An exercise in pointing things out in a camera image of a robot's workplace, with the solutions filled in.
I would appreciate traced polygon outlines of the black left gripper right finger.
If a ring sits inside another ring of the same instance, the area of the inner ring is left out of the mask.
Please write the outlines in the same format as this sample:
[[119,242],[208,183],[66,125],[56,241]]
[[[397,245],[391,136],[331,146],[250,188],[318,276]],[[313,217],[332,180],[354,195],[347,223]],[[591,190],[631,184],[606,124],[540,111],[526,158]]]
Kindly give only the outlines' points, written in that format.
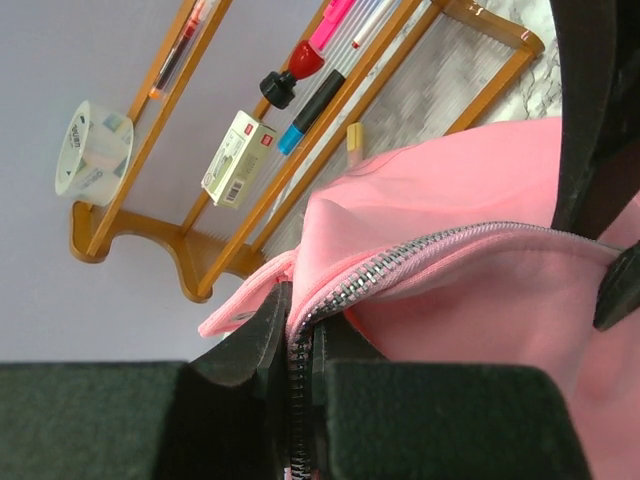
[[565,401],[533,367],[392,362],[344,317],[316,326],[319,479],[588,479]]

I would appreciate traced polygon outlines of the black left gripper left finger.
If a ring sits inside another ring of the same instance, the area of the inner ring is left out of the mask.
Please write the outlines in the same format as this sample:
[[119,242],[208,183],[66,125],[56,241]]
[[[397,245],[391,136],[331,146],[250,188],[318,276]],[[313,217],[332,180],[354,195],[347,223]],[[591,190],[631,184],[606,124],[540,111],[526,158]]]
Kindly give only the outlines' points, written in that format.
[[282,478],[291,290],[191,362],[3,365],[2,477]]

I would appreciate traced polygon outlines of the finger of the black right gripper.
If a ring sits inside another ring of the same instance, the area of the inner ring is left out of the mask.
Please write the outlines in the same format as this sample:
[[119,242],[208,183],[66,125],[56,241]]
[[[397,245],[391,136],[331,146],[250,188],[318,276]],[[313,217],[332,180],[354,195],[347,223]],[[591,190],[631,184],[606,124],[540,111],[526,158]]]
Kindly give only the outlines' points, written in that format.
[[554,1],[562,140],[553,228],[599,237],[639,191],[639,3]]
[[599,286],[593,326],[604,332],[639,308],[639,243],[608,267]]

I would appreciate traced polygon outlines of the pink zip jacket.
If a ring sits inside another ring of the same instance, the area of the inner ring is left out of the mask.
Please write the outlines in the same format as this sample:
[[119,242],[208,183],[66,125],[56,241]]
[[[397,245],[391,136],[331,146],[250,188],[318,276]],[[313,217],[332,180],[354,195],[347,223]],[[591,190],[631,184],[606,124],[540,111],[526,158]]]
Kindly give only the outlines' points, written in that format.
[[199,328],[244,324],[292,284],[289,341],[344,312],[395,361],[522,364],[568,402],[599,479],[639,475],[639,317],[593,327],[607,265],[639,237],[632,200],[598,240],[551,226],[561,120],[502,122],[390,151],[315,191],[300,244]]

